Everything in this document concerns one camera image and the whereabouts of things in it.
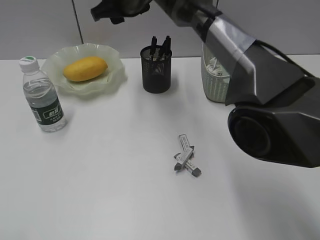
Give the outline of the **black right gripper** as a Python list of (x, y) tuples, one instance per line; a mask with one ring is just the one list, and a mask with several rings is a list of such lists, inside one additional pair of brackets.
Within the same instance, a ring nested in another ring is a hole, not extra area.
[(101, 5), (90, 9), (91, 16), (95, 22), (110, 18), (113, 25), (121, 24), (124, 17), (134, 17), (147, 12), (151, 0), (103, 0)]

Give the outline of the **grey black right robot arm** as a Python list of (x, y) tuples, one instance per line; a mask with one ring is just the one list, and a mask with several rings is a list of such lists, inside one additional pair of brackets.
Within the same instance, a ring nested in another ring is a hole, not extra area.
[(233, 141), (258, 160), (320, 165), (320, 80), (275, 47), (243, 31), (210, 0), (159, 0), (191, 27), (230, 75), (225, 104)]

